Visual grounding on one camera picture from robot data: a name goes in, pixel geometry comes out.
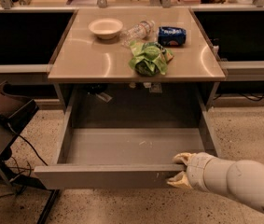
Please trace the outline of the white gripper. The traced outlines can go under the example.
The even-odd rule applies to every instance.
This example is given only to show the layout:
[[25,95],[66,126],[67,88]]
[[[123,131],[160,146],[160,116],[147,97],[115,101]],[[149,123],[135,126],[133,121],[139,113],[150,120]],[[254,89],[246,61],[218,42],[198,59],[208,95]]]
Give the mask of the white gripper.
[[167,179],[167,184],[175,188],[198,189],[212,193],[227,193],[227,172],[231,161],[222,160],[207,153],[178,153],[173,157],[176,164],[187,166],[187,172],[181,171]]

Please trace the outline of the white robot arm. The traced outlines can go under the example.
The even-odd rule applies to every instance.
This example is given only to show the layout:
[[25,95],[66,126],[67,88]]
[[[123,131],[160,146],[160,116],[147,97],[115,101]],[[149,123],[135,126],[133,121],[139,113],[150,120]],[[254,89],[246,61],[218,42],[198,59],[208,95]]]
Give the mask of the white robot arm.
[[173,161],[184,168],[167,179],[168,185],[218,194],[264,214],[264,164],[224,160],[205,152],[179,153]]

